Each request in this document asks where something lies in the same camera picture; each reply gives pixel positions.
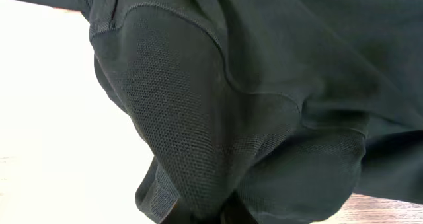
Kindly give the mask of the black t-shirt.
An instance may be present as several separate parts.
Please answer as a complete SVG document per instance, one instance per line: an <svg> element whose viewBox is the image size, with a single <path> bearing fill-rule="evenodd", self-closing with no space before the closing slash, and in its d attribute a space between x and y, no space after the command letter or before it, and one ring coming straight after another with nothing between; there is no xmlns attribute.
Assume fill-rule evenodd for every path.
<svg viewBox="0 0 423 224"><path fill-rule="evenodd" d="M312 223L422 202L422 0L17 0L79 11L153 152L156 223Z"/></svg>

